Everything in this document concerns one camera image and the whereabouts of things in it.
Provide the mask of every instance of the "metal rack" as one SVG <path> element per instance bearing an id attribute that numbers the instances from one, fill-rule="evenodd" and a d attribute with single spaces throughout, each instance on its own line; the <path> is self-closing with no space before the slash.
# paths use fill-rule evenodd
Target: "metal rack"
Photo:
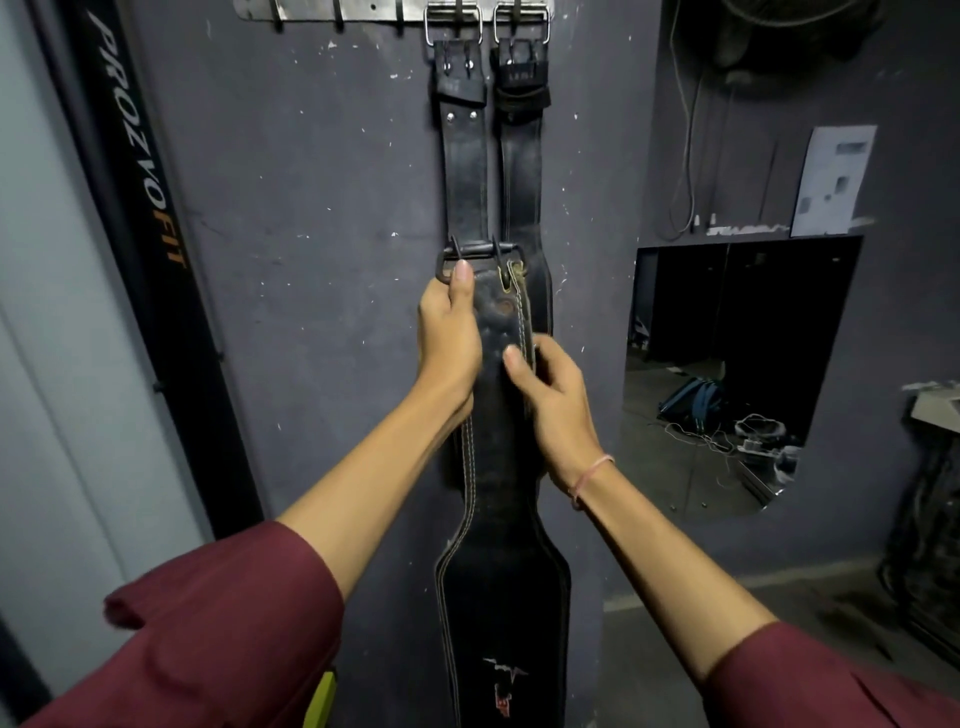
<path id="1" fill-rule="evenodd" d="M 246 20 L 264 20 L 282 25 L 287 22 L 393 23 L 399 26 L 421 23 L 425 18 L 466 15 L 479 16 L 483 22 L 507 22 L 513 18 L 549 21 L 555 0 L 233 0 L 233 8 Z"/>

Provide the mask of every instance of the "maroon sleeve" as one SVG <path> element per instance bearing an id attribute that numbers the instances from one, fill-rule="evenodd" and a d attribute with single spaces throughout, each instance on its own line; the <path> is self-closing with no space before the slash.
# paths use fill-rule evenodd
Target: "maroon sleeve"
<path id="1" fill-rule="evenodd" d="M 764 627 L 720 661 L 704 685 L 704 706 L 713 728 L 960 725 L 960 703 L 856 665 L 783 623 Z"/>
<path id="2" fill-rule="evenodd" d="M 340 645 L 323 560 L 277 522 L 203 546 L 107 598 L 138 630 L 29 728 L 296 726 Z"/>

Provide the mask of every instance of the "metal bracket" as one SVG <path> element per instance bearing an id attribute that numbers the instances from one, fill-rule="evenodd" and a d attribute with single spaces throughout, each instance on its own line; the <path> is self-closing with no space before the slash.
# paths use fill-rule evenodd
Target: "metal bracket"
<path id="1" fill-rule="evenodd" d="M 547 20 L 553 17 L 555 0 L 529 2 L 522 0 L 523 22 Z M 236 13 L 245 20 L 264 20 L 272 23 L 328 22 L 328 23 L 421 23 L 426 6 L 435 8 L 456 7 L 454 0 L 233 0 Z M 493 16 L 506 24 L 513 0 L 475 0 L 464 2 L 463 8 L 475 7 L 483 22 L 490 23 Z"/>

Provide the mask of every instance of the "pink bracelet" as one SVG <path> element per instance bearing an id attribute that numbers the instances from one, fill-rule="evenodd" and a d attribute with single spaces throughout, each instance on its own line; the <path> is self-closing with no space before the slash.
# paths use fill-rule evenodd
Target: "pink bracelet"
<path id="1" fill-rule="evenodd" d="M 612 455 L 604 455 L 603 457 L 599 458 L 595 463 L 593 463 L 593 465 L 587 468 L 584 471 L 584 474 L 580 476 L 580 479 L 577 480 L 577 484 L 573 486 L 573 490 L 570 492 L 570 494 L 573 496 L 572 498 L 573 510 L 575 511 L 583 510 L 583 508 L 580 507 L 580 490 L 585 485 L 587 485 L 587 481 L 590 480 L 590 477 L 593 476 L 593 474 L 596 473 L 597 470 L 599 470 L 600 466 L 607 462 L 613 463 L 616 461 L 613 460 Z"/>

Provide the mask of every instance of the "white paper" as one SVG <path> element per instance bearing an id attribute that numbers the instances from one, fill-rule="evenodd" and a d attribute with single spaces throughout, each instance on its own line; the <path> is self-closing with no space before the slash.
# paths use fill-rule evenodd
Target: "white paper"
<path id="1" fill-rule="evenodd" d="M 850 230 L 876 126 L 817 127 L 806 148 L 791 237 Z"/>

